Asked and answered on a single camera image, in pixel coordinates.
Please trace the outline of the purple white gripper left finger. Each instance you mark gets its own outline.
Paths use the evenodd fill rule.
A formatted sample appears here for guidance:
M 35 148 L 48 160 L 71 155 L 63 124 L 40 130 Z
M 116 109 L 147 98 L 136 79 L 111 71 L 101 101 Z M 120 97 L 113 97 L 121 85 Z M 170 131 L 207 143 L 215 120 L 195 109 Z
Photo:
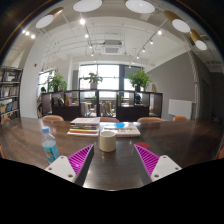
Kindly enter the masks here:
M 94 156 L 94 145 L 86 146 L 72 155 L 59 156 L 46 171 L 65 180 L 82 186 L 85 182 L 89 166 Z

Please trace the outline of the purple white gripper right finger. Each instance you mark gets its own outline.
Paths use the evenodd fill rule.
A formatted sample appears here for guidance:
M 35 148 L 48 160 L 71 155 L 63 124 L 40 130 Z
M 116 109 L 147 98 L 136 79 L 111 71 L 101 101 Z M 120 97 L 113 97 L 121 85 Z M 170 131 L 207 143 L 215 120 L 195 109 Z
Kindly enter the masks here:
M 181 167 L 167 155 L 158 156 L 137 144 L 134 147 L 144 185 L 181 170 Z

